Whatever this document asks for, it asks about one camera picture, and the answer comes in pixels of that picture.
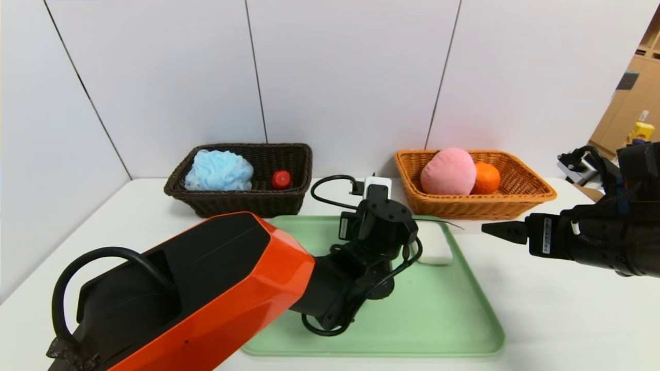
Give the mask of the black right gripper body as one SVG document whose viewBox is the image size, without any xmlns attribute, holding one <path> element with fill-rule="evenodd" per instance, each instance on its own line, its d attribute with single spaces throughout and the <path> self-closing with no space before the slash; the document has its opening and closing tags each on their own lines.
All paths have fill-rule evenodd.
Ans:
<svg viewBox="0 0 660 371">
<path fill-rule="evenodd" d="M 612 207 L 578 205 L 559 214 L 532 213 L 525 219 L 530 254 L 625 272 L 620 221 Z"/>
</svg>

